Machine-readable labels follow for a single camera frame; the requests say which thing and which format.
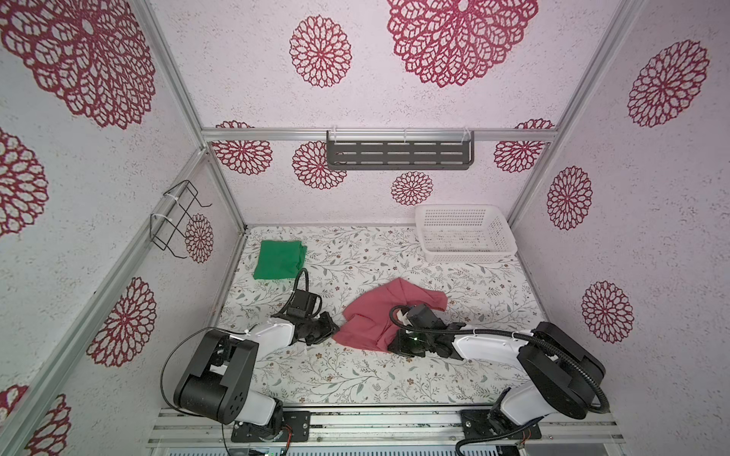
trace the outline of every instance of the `white laundry basket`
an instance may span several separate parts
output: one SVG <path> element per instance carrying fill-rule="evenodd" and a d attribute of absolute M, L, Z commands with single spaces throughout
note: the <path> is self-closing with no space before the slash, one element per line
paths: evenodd
<path fill-rule="evenodd" d="M 510 226 L 495 206 L 416 206 L 415 232 L 429 263 L 498 263 L 517 253 Z"/>

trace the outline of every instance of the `folded green towel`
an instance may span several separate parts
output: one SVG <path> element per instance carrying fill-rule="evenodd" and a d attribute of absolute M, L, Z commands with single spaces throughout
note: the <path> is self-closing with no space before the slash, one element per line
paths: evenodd
<path fill-rule="evenodd" d="M 254 279 L 293 279 L 304 266 L 307 246 L 301 241 L 261 241 Z"/>

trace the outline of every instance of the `red flower pattern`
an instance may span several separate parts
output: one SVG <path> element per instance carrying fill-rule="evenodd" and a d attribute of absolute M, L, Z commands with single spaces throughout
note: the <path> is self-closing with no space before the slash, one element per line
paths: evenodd
<path fill-rule="evenodd" d="M 203 214 L 195 214 L 185 228 L 185 248 L 196 263 L 204 263 L 213 251 L 213 229 Z"/>
<path fill-rule="evenodd" d="M 296 72 L 315 87 L 331 87 L 342 80 L 353 59 L 342 27 L 330 18 L 309 16 L 289 40 Z"/>
<path fill-rule="evenodd" d="M 66 404 L 66 395 L 59 394 L 28 441 L 26 456 L 58 456 L 66 448 L 66 438 L 71 430 L 71 407 Z"/>
<path fill-rule="evenodd" d="M 38 87 L 101 127 L 141 123 L 155 95 L 150 48 L 124 0 L 3 0 L 2 43 Z"/>
<path fill-rule="evenodd" d="M 35 153 L 0 128 L 0 237 L 35 223 L 48 201 L 47 189 Z"/>
<path fill-rule="evenodd" d="M 423 203 L 434 189 L 434 183 L 426 174 L 419 171 L 408 171 L 393 181 L 391 195 L 404 206 Z"/>
<path fill-rule="evenodd" d="M 27 390 L 28 386 L 26 385 L 14 384 L 7 390 L 0 392 L 0 426 L 8 418 L 20 398 L 26 394 Z"/>
<path fill-rule="evenodd" d="M 583 295 L 581 307 L 588 329 L 604 342 L 620 342 L 634 328 L 634 308 L 629 297 L 613 283 L 592 284 Z"/>
<path fill-rule="evenodd" d="M 157 318 L 155 293 L 134 277 L 104 321 L 86 354 L 95 364 L 121 367 L 134 359 L 150 340 Z"/>
<path fill-rule="evenodd" d="M 393 51 L 421 82 L 483 77 L 524 38 L 537 0 L 388 0 Z"/>
<path fill-rule="evenodd" d="M 629 92 L 629 116 L 642 127 L 661 125 L 687 109 L 707 78 L 707 49 L 689 39 L 676 42 L 639 72 Z"/>
<path fill-rule="evenodd" d="M 244 122 L 227 120 L 216 128 L 253 128 Z M 272 164 L 272 149 L 268 141 L 219 141 L 210 146 L 220 162 L 240 174 L 259 174 Z"/>
<path fill-rule="evenodd" d="M 553 128 L 552 122 L 545 119 L 530 119 L 516 128 Z M 510 173 L 518 173 L 532 168 L 537 156 L 542 152 L 542 141 L 500 141 L 494 150 L 494 163 Z"/>
<path fill-rule="evenodd" d="M 581 168 L 570 166 L 560 171 L 547 192 L 547 214 L 561 230 L 575 228 L 588 215 L 591 206 L 591 180 Z"/>
<path fill-rule="evenodd" d="M 327 146 L 322 141 L 310 141 L 299 146 L 291 165 L 299 180 L 320 190 L 336 187 L 347 176 L 347 171 L 335 171 L 327 166 Z"/>

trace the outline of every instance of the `floral tablecloth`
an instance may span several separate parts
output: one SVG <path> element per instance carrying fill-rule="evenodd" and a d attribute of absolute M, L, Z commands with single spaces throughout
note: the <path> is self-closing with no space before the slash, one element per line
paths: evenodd
<path fill-rule="evenodd" d="M 310 291 L 323 310 L 345 322 L 342 310 L 355 298 L 397 277 L 449 298 L 445 322 L 514 331 L 544 319 L 516 258 L 495 264 L 429 264 L 415 228 L 394 226 L 254 227 L 220 316 L 223 328 L 242 330 L 266 321 L 287 300 L 287 280 L 254 280 L 263 239 L 301 240 Z M 403 358 L 343 347 L 329 340 L 273 352 L 256 363 L 251 387 L 285 403 L 489 402 L 507 386 L 526 380 L 512 366 L 436 355 Z"/>

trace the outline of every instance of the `pink cloth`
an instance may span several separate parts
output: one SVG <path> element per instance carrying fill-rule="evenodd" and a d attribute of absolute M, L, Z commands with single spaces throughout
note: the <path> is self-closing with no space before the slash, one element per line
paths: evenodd
<path fill-rule="evenodd" d="M 395 279 L 350 303 L 342 313 L 347 322 L 332 339 L 346 347 L 387 352 L 398 332 L 388 316 L 393 307 L 425 304 L 444 311 L 447 302 L 442 291 L 425 290 L 403 279 Z"/>

